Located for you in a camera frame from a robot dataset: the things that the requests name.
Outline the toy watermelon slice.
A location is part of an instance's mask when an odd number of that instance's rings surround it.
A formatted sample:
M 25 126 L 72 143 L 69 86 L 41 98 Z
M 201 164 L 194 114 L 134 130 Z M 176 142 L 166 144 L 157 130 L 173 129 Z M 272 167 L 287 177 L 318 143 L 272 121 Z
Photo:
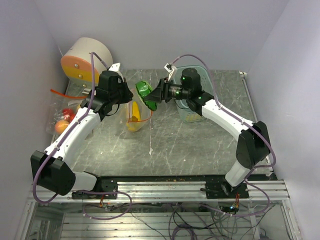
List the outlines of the toy watermelon slice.
M 152 112 L 155 112 L 158 107 L 157 103 L 150 100 L 145 100 L 145 97 L 153 91 L 151 85 L 147 81 L 141 80 L 135 84 L 135 89 L 144 106 Z

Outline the clear orange-zip bag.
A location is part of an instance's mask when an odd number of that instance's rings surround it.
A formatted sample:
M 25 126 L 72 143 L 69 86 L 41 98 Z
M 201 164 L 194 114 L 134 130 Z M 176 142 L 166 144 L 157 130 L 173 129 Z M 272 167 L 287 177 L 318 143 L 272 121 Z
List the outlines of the clear orange-zip bag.
M 129 132 L 139 131 L 152 117 L 153 111 L 147 108 L 139 98 L 125 103 L 121 111 L 121 120 Z
M 80 108 L 81 102 L 86 95 L 66 95 L 51 89 L 51 99 L 49 105 L 49 115 L 46 124 L 46 131 L 51 135 L 61 135 Z

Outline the yellow toy banana bunch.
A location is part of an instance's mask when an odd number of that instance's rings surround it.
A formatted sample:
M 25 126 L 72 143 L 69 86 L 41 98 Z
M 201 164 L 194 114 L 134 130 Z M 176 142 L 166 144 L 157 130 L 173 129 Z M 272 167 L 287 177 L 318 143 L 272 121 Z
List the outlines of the yellow toy banana bunch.
M 145 124 L 143 108 L 137 101 L 131 101 L 126 106 L 126 127 L 130 132 L 139 131 Z

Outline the red toy wax apple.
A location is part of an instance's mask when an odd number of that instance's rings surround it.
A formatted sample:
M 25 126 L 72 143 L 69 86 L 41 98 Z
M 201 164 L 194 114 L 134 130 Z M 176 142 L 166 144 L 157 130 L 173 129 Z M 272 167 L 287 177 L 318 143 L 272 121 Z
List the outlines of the red toy wax apple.
M 64 115 L 70 115 L 70 114 L 74 114 L 74 111 L 71 108 L 63 108 L 62 109 L 62 114 Z

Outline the red toy pear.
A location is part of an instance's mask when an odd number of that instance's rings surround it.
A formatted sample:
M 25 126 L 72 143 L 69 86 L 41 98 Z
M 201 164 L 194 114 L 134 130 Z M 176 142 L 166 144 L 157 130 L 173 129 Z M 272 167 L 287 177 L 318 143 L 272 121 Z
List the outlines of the red toy pear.
M 75 118 L 75 114 L 66 114 L 63 116 L 63 119 L 67 121 L 68 123 L 71 123 L 73 119 Z

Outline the clear orange-zip top bag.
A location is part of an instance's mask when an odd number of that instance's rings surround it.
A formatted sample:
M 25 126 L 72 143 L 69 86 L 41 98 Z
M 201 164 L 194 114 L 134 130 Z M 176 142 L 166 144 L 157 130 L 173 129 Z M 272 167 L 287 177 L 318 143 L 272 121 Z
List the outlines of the clear orange-zip top bag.
M 46 131 L 51 135 L 61 135 L 80 108 L 81 102 L 86 95 L 66 95 L 51 89 L 51 99 L 49 105 L 49 115 L 46 124 Z

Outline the pink toy peach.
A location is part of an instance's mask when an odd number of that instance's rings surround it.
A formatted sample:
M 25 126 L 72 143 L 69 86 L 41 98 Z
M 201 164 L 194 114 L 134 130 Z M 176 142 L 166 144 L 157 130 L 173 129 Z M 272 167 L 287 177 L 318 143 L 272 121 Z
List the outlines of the pink toy peach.
M 64 119 L 57 121 L 54 126 L 55 132 L 57 134 L 61 135 L 66 130 L 66 128 L 69 126 L 69 124 L 70 123 Z

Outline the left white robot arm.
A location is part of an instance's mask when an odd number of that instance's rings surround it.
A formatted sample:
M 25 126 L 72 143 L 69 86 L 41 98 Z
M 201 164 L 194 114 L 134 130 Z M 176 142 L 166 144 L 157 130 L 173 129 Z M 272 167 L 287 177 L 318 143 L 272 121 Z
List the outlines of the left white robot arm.
M 80 105 L 76 116 L 58 139 L 44 151 L 36 150 L 30 157 L 33 184 L 32 194 L 39 202 L 36 187 L 41 186 L 56 196 L 65 196 L 72 190 L 84 191 L 96 199 L 102 193 L 98 176 L 87 172 L 74 172 L 69 161 L 85 138 L 108 117 L 113 106 L 130 102 L 133 93 L 122 74 L 116 70 L 104 70 L 98 85 Z

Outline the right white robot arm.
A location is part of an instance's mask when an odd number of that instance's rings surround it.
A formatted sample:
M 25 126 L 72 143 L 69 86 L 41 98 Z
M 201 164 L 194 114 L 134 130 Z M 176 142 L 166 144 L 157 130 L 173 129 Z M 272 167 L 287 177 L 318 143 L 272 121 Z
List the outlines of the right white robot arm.
M 266 124 L 240 117 L 219 103 L 203 90 L 201 76 L 194 68 L 182 70 L 180 84 L 173 83 L 169 77 L 162 78 L 155 89 L 142 97 L 146 106 L 172 99 L 185 100 L 191 111 L 215 122 L 236 139 L 235 163 L 218 188 L 224 197 L 233 197 L 258 163 L 273 152 Z

